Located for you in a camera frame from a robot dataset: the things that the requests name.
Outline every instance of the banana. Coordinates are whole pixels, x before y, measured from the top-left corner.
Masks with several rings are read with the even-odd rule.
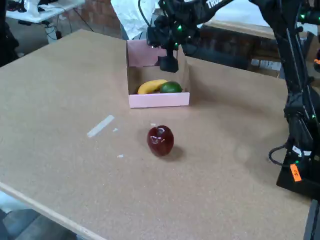
[[[151,94],[160,89],[161,85],[168,82],[164,79],[151,80],[142,84],[138,89],[138,94]]]

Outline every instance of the orange label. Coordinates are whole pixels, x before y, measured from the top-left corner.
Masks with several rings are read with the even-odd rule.
[[[298,170],[298,168],[297,168],[297,165],[291,164],[291,165],[290,165],[290,168],[291,168],[291,172],[292,172],[292,176],[293,176],[293,178],[294,178],[294,181],[295,181],[295,182],[300,182],[302,179],[301,179],[299,170]]]

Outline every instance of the apple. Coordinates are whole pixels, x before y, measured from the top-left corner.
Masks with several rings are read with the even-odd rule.
[[[146,141],[152,153],[158,157],[168,155],[174,146],[174,135],[171,129],[161,125],[149,130]]]

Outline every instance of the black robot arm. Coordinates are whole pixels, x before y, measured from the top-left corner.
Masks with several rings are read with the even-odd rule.
[[[303,0],[251,1],[259,7],[262,17],[274,32],[288,90],[284,114],[289,125],[289,137],[282,147],[293,154],[287,166],[272,159],[272,153],[280,147],[270,151],[269,156],[274,163],[283,167],[297,164],[305,169],[310,167],[310,159],[319,154],[317,111],[320,98],[310,86],[299,37],[303,28],[297,27],[297,22],[308,22],[307,17],[313,16],[313,10],[306,8]],[[160,68],[176,72],[178,64],[173,57],[173,50],[178,45],[185,44],[188,38],[197,37],[197,25],[209,21],[219,9],[230,2],[232,0],[160,0],[159,5],[164,15],[158,17],[154,22],[155,26],[150,26],[147,30],[147,43],[162,47],[168,52],[167,57],[159,58]]]

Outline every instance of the lime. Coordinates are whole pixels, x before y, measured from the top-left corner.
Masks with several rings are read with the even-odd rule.
[[[162,94],[172,94],[172,93],[181,93],[182,87],[179,83],[175,81],[168,81],[161,85],[160,93]]]

